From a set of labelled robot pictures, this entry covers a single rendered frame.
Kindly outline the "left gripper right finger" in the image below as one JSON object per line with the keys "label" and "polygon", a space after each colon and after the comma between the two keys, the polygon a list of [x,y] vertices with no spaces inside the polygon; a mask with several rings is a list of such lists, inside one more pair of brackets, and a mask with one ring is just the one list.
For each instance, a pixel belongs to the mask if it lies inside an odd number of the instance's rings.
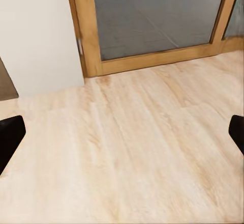
{"label": "left gripper right finger", "polygon": [[244,117],[233,115],[228,132],[244,155]]}

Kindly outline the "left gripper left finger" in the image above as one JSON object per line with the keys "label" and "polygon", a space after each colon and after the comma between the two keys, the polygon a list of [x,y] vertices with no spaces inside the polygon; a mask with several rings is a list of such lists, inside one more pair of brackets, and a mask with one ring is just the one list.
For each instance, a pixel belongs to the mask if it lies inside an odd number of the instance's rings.
{"label": "left gripper left finger", "polygon": [[0,121],[0,175],[25,135],[26,129],[21,115]]}

